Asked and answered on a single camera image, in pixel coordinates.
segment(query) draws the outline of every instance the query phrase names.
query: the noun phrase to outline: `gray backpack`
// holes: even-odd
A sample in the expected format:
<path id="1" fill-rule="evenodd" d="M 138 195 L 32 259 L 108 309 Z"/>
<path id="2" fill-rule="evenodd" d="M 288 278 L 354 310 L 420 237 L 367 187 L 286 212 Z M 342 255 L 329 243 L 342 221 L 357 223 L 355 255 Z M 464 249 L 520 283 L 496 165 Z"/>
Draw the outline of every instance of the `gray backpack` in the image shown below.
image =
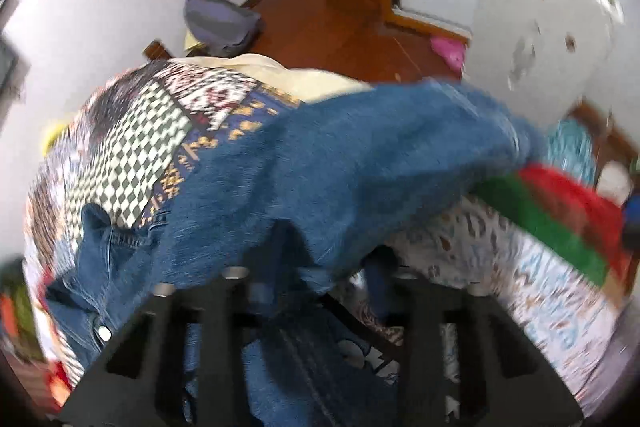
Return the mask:
<path id="1" fill-rule="evenodd" d="M 208 55 L 223 58 L 247 51 L 262 26 L 260 14 L 229 0 L 187 0 L 184 20 Z"/>

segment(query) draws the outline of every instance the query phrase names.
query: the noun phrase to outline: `green object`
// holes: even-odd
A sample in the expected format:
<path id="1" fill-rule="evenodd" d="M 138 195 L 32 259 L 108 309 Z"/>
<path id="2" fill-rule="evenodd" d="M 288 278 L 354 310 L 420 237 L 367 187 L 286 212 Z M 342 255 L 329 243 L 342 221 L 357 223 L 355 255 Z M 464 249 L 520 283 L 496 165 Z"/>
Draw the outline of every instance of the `green object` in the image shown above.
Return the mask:
<path id="1" fill-rule="evenodd" d="M 492 178 L 476 186 L 472 193 L 542 241 L 595 285 L 604 285 L 609 271 L 606 261 L 581 237 L 542 210 L 517 174 Z"/>

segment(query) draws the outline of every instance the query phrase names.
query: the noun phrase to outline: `blue denim garment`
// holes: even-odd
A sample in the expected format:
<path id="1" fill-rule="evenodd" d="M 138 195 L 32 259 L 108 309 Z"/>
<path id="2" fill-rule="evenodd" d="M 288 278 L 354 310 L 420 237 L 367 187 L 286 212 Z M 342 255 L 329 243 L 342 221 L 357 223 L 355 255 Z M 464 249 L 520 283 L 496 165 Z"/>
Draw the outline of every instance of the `blue denim garment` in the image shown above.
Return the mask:
<path id="1" fill-rule="evenodd" d="M 257 309 L 288 309 L 245 349 L 256 416 L 349 425 L 370 414 L 362 425 L 388 425 L 394 391 L 346 369 L 320 311 L 296 311 L 418 210 L 437 214 L 475 183 L 543 153 L 533 127 L 465 86 L 382 86 L 306 105 L 202 152 L 201 168 L 148 227 L 116 229 L 87 206 L 76 269 L 50 287 L 50 310 L 87 366 L 101 348 L 97 328 L 119 328 L 155 283 L 190 287 L 243 264 Z M 187 369 L 196 335 L 189 344 Z M 272 355 L 278 363 L 268 363 Z"/>

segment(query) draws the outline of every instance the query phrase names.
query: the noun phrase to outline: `blue object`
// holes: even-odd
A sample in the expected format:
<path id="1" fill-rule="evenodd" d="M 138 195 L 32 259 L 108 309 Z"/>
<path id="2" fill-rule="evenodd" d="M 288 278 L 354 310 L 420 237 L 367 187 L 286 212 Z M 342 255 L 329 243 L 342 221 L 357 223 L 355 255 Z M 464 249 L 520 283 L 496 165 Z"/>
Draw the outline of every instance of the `blue object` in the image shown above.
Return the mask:
<path id="1" fill-rule="evenodd" d="M 596 162 L 589 132 L 573 118 L 561 120 L 548 136 L 544 163 L 588 187 L 596 183 Z"/>
<path id="2" fill-rule="evenodd" d="M 390 425 L 395 389 L 342 361 L 311 297 L 357 270 L 418 210 L 539 159 L 544 142 L 482 92 L 435 81 L 381 86 L 283 114 L 202 152 L 172 205 L 138 231 L 82 211 L 76 268 L 47 293 L 86 367 L 158 282 L 190 287 L 249 267 L 250 299 L 275 315 L 246 346 L 250 406 L 267 424 Z M 186 369 L 197 365 L 198 330 Z"/>

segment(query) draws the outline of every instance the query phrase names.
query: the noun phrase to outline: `brown floor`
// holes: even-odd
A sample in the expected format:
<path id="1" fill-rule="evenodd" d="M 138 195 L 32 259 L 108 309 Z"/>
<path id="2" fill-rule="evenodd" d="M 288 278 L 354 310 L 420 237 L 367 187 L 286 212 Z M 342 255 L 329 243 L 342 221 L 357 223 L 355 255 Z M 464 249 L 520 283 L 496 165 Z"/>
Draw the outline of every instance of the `brown floor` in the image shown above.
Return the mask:
<path id="1" fill-rule="evenodd" d="M 378 0 L 261 0 L 264 32 L 251 49 L 287 68 L 318 68 L 367 82 L 455 78 L 428 36 L 386 26 Z"/>

